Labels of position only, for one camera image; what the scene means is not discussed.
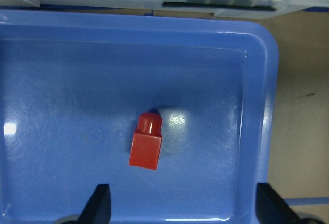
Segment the blue plastic bin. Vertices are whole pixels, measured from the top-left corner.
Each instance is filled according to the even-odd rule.
[[[249,22],[0,10],[0,223],[52,223],[111,187],[111,223],[256,223],[278,50]],[[128,166],[163,118],[158,170]]]

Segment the red plastic bottle-shaped toy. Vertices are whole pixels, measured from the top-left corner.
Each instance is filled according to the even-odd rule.
[[[129,165],[156,170],[158,167],[162,134],[162,118],[158,114],[143,113],[133,135]]]

